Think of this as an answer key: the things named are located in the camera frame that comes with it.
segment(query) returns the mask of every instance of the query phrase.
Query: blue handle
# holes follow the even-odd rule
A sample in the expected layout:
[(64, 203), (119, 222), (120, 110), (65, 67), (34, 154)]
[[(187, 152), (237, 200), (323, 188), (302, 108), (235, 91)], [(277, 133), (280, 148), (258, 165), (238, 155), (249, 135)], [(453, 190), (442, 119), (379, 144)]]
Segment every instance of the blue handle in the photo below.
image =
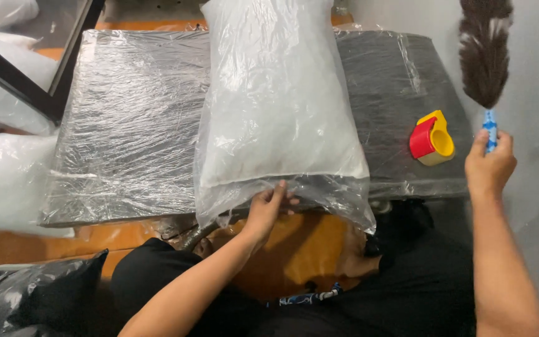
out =
[(488, 146), (486, 147), (486, 153), (489, 154), (492, 152), (498, 145), (497, 143), (497, 131), (498, 125), (496, 124), (496, 116), (494, 115), (494, 110), (486, 110), (484, 112), (484, 124), (483, 128), (488, 130), (490, 134), (490, 139), (488, 140)]

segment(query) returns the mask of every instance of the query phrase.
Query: person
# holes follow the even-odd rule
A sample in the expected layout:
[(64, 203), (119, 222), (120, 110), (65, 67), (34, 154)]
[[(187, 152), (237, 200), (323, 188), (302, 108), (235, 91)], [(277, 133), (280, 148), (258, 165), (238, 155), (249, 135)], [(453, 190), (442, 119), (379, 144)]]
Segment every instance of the person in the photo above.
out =
[(312, 305), (267, 309), (229, 283), (267, 241), (280, 208), (297, 203), (281, 181), (255, 195), (241, 233), (203, 260), (158, 239), (129, 253), (110, 284), (128, 320), (119, 336), (460, 336), (467, 323), (478, 337), (539, 336), (537, 293), (503, 210), (513, 139), (502, 131), (498, 138), (484, 154), (481, 130), (465, 161), (473, 260), (435, 230), (412, 249), (363, 257), (365, 241), (350, 230), (338, 272), (370, 276)]

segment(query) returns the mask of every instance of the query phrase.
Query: feather duster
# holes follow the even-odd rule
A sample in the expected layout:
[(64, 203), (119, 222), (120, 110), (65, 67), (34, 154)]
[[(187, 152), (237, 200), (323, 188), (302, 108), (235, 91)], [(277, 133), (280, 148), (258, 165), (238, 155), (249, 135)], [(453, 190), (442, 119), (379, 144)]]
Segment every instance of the feather duster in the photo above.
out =
[(513, 24), (510, 0), (460, 0), (460, 66), (465, 93), (486, 109), (483, 127), (490, 132), (486, 152), (497, 145), (494, 106), (508, 79), (508, 29)]

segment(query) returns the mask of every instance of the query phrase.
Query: black plastic bag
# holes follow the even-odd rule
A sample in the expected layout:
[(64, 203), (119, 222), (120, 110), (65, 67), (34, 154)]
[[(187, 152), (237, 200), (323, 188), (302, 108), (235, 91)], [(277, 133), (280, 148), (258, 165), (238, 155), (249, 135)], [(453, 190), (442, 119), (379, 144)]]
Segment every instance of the black plastic bag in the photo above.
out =
[(108, 250), (93, 258), (0, 271), (0, 335), (64, 336), (84, 331)]

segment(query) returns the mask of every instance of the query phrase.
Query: black metal frame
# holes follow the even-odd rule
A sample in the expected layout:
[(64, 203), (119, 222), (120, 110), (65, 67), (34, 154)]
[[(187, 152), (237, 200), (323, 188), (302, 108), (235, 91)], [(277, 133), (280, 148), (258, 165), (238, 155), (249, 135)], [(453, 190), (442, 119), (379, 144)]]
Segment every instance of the black metal frame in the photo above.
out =
[(64, 108), (70, 93), (72, 76), (80, 50), (82, 32), (93, 29), (103, 10), (105, 0), (88, 0), (82, 15), (76, 23), (73, 34), (68, 39), (64, 55), (49, 91), (41, 89), (24, 73), (0, 55), (0, 87), (23, 101), (36, 111), (59, 125), (64, 116)]

